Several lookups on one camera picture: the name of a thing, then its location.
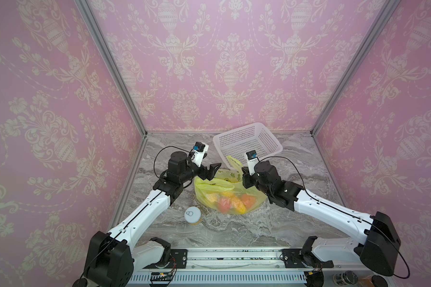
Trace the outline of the metal can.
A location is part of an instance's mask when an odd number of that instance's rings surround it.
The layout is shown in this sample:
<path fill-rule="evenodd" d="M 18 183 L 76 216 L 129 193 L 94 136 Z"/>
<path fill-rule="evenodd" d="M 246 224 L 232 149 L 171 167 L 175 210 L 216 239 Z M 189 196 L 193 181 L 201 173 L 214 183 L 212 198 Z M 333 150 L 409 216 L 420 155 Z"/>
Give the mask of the metal can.
<path fill-rule="evenodd" d="M 347 270 L 342 273 L 337 273 L 333 275 L 333 282 L 338 287 L 344 287 L 347 285 L 355 285 L 359 278 L 354 271 Z"/>

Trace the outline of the orange fruit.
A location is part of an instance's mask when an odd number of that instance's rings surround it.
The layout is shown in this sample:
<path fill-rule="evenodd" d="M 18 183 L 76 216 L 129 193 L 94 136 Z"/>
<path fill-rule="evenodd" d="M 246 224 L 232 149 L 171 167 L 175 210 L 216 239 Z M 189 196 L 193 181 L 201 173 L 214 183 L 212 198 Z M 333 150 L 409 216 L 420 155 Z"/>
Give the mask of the orange fruit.
<path fill-rule="evenodd" d="M 257 198 L 249 194 L 243 194 L 241 196 L 241 201 L 243 202 L 245 208 L 249 210 L 256 204 Z"/>

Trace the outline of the red lychee fruit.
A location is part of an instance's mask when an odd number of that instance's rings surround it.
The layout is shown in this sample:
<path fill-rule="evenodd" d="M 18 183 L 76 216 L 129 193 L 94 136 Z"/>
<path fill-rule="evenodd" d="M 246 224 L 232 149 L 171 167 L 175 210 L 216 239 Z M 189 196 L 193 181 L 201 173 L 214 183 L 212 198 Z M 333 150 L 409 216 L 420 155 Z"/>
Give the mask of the red lychee fruit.
<path fill-rule="evenodd" d="M 222 214 L 227 214 L 232 208 L 231 200 L 227 197 L 222 197 L 217 203 L 217 209 Z"/>

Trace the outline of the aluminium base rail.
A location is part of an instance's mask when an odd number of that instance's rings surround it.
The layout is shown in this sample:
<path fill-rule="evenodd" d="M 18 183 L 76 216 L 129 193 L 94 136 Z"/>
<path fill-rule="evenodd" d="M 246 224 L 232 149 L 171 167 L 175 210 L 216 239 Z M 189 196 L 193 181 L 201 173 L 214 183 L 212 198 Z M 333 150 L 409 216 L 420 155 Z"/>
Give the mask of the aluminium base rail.
<path fill-rule="evenodd" d="M 282 249 L 272 248 L 177 248 L 187 249 L 185 269 L 142 269 L 131 277 L 130 287 L 305 287 L 334 286 L 333 275 L 347 270 L 358 278 L 373 275 L 360 263 L 334 261 L 331 269 L 286 269 L 280 259 Z M 172 282 L 163 285 L 150 283 L 151 272 L 174 271 Z"/>

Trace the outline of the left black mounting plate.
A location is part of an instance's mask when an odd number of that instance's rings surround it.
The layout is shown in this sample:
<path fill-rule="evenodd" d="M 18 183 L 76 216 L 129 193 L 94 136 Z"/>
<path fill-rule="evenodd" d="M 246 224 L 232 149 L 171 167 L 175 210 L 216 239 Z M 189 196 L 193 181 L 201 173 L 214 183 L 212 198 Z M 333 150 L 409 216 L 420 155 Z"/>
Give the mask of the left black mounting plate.
<path fill-rule="evenodd" d="M 146 266 L 146 269 L 185 269 L 188 259 L 187 249 L 170 249 L 164 252 L 162 259 L 158 263 Z"/>

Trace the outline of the black round object right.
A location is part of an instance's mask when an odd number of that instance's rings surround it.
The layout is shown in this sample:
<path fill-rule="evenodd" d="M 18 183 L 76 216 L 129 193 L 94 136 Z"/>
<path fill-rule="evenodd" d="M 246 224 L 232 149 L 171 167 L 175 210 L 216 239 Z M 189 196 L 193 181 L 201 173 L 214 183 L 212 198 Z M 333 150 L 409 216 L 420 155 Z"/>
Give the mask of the black round object right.
<path fill-rule="evenodd" d="M 370 281 L 374 287 L 388 287 L 389 286 L 387 281 L 385 280 L 385 278 L 382 276 L 373 275 L 371 277 Z"/>

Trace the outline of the black round object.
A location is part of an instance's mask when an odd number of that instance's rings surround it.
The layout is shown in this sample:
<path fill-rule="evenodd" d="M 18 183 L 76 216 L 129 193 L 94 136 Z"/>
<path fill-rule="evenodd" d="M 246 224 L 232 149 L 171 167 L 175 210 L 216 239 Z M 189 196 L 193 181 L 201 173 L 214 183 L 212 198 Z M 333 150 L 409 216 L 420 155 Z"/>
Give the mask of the black round object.
<path fill-rule="evenodd" d="M 80 278 L 80 279 L 77 279 L 73 283 L 72 287 L 87 287 L 87 285 L 88 285 L 87 279 L 86 278 Z"/>
<path fill-rule="evenodd" d="M 387 281 L 385 280 L 385 278 L 382 276 L 373 275 L 371 277 L 370 281 L 374 287 L 388 287 L 389 286 Z"/>

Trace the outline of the white plastic basket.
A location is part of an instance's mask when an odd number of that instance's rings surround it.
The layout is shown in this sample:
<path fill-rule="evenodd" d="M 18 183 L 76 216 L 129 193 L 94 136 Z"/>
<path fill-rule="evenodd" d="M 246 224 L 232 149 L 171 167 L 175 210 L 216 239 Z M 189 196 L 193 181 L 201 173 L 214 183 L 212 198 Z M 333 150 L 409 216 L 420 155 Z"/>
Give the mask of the white plastic basket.
<path fill-rule="evenodd" d="M 283 146 L 275 135 L 262 123 L 252 123 L 213 137 L 215 149 L 226 167 L 235 170 L 228 162 L 231 156 L 246 165 L 246 152 L 255 150 L 260 159 L 281 153 Z"/>

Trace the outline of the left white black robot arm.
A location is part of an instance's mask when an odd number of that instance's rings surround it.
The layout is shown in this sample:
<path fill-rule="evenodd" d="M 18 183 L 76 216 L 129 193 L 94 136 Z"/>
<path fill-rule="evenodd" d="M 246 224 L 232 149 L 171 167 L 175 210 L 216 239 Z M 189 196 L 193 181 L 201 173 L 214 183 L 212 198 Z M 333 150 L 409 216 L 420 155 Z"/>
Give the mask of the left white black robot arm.
<path fill-rule="evenodd" d="M 194 178 L 211 180 L 221 167 L 202 164 L 207 151 L 192 149 L 189 153 L 171 154 L 167 170 L 163 171 L 146 199 L 133 213 L 110 231 L 97 232 L 90 240 L 82 274 L 75 287 L 93 282 L 98 287 L 125 287 L 135 272 L 151 264 L 167 265 L 170 244 L 154 237 L 145 245 L 136 244 L 155 219 L 166 211 Z"/>

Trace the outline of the small circuit board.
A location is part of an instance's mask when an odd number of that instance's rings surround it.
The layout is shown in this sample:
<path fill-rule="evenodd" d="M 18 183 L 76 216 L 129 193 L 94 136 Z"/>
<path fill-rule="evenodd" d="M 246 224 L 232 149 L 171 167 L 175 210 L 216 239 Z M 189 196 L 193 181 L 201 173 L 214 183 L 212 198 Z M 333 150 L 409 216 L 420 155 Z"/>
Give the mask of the small circuit board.
<path fill-rule="evenodd" d="M 152 285 L 163 285 L 170 284 L 174 279 L 175 272 L 151 272 L 150 283 Z"/>

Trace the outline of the black mounting plate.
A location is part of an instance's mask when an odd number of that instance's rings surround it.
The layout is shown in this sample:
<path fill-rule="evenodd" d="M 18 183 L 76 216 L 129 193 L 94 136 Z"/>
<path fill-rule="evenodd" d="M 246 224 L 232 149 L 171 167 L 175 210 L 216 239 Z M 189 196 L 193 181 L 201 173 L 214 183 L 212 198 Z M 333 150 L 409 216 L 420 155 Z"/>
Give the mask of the black mounting plate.
<path fill-rule="evenodd" d="M 187 249 L 170 249 L 164 252 L 162 259 L 158 263 L 146 266 L 146 269 L 185 269 L 188 259 Z"/>
<path fill-rule="evenodd" d="M 301 249 L 282 249 L 280 255 L 281 261 L 286 269 L 331 269 L 334 263 L 330 261 L 321 261 L 311 251 L 302 251 Z"/>

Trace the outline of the yellow-green plastic bag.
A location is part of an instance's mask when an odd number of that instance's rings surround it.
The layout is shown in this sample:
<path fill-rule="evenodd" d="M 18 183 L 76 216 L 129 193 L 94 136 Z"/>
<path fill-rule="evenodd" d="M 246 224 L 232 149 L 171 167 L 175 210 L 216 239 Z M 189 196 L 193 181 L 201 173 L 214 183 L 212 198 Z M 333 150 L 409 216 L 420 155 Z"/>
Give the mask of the yellow-green plastic bag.
<path fill-rule="evenodd" d="M 257 202 L 251 209 L 247 210 L 245 213 L 247 214 L 257 209 L 267 199 L 267 196 L 255 187 L 245 189 L 243 187 L 243 165 L 240 161 L 231 156 L 227 156 L 227 159 L 235 170 L 220 169 L 211 181 L 196 178 L 194 183 L 196 199 L 207 208 L 214 209 L 219 212 L 217 209 L 217 203 L 220 198 L 231 198 L 233 196 L 237 196 L 241 199 L 243 194 L 249 194 L 255 196 L 257 198 Z M 227 214 L 239 215 L 232 208 Z"/>

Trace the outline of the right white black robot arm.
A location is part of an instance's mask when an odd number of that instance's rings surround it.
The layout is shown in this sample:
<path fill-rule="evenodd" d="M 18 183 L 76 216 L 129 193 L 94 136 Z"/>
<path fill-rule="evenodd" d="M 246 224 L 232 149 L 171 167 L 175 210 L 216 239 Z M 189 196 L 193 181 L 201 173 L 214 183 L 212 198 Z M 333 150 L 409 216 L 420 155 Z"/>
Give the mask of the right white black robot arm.
<path fill-rule="evenodd" d="M 323 262 L 360 261 L 379 275 L 394 276 L 401 240 L 388 215 L 370 215 L 328 201 L 308 191 L 304 184 L 281 179 L 269 161 L 249 160 L 242 173 L 244 187 L 257 188 L 270 203 L 311 216 L 348 236 L 332 240 L 309 237 L 302 247 L 303 254 Z"/>

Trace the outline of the black round object left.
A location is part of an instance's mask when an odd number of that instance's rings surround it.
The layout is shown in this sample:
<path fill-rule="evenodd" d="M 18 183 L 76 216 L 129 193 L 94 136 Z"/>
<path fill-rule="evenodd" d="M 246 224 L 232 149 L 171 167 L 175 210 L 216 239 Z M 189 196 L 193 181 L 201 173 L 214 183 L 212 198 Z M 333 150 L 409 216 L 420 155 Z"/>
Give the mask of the black round object left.
<path fill-rule="evenodd" d="M 88 285 L 87 279 L 86 278 L 80 278 L 80 279 L 77 279 L 73 283 L 72 287 L 87 287 L 87 285 Z"/>

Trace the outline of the yellow banana fruit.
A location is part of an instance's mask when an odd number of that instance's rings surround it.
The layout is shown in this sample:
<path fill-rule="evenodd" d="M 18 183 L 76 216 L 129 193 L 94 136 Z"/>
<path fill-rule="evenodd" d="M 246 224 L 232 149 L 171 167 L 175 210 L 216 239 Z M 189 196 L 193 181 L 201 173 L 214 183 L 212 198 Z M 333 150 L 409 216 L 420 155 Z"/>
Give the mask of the yellow banana fruit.
<path fill-rule="evenodd" d="M 245 207 L 245 204 L 239 197 L 233 196 L 230 198 L 230 201 L 231 201 L 232 209 L 234 209 L 237 214 L 243 215 L 247 212 L 247 208 Z"/>

